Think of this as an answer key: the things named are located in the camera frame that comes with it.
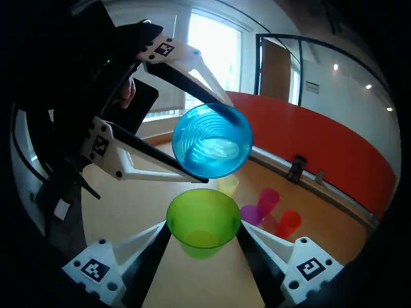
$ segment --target green plastic cup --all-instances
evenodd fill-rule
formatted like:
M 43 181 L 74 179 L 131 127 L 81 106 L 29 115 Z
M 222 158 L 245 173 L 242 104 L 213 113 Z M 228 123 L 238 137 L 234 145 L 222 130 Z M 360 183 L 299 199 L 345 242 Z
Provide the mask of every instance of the green plastic cup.
M 237 234 L 241 214 L 233 199 L 212 189 L 178 195 L 167 210 L 167 226 L 192 258 L 207 259 Z

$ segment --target red plastic cup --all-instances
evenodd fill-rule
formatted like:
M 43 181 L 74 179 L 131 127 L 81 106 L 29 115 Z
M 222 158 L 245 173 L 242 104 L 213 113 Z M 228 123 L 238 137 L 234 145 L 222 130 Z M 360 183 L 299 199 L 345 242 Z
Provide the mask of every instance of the red plastic cup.
M 301 216 L 298 212 L 294 210 L 287 210 L 284 212 L 281 220 L 279 221 L 275 235 L 286 240 L 301 226 L 301 222 Z
M 266 188 L 260 193 L 257 207 L 263 213 L 264 217 L 267 216 L 275 208 L 279 202 L 279 193 L 273 189 Z
M 240 209 L 241 219 L 258 226 L 264 219 L 263 213 L 255 205 L 246 205 Z

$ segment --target screw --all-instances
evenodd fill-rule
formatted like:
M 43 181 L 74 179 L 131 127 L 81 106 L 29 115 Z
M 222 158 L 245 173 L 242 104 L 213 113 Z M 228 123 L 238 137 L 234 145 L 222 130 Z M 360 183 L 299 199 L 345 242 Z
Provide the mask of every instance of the screw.
M 292 290 L 295 290 L 299 286 L 300 286 L 300 284 L 296 280 L 291 281 L 290 284 L 288 285 L 288 287 Z
M 114 282 L 109 282 L 107 284 L 107 289 L 109 289 L 110 291 L 115 291 L 118 289 L 118 286 Z

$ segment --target small object on ledge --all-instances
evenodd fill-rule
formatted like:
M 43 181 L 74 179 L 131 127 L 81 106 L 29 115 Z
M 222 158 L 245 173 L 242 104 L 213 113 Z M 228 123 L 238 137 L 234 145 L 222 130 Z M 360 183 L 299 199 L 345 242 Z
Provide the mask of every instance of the small object on ledge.
M 300 181 L 306 164 L 307 160 L 304 157 L 296 155 L 291 165 L 290 171 L 287 173 L 287 180 L 297 184 Z
M 318 184 L 323 184 L 323 180 L 324 180 L 324 170 L 320 170 L 315 175 L 314 181 L 316 181 Z

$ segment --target wooden floor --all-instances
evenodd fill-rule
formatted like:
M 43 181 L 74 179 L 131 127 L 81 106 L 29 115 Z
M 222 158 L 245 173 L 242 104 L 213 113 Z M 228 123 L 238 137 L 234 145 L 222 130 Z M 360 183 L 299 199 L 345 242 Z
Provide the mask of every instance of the wooden floor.
M 159 146 L 172 155 L 170 144 Z M 133 158 L 136 167 L 158 167 Z M 256 204 L 263 188 L 276 189 L 281 196 L 267 219 L 266 229 L 275 227 L 282 213 L 293 209 L 303 224 L 291 237 L 307 236 L 345 264 L 366 241 L 366 231 L 357 221 L 309 191 L 288 182 L 272 171 L 248 161 L 235 173 L 239 186 L 233 199 L 239 207 Z M 101 195 L 96 200 L 82 193 L 83 223 L 87 244 L 99 238 L 119 242 L 165 219 L 168 205 L 180 193 L 194 188 L 217 189 L 217 180 L 208 184 L 117 181 L 98 167 L 88 166 L 84 178 Z M 144 307 L 263 307 L 246 259 L 233 239 L 209 260 L 188 257 L 171 237 Z

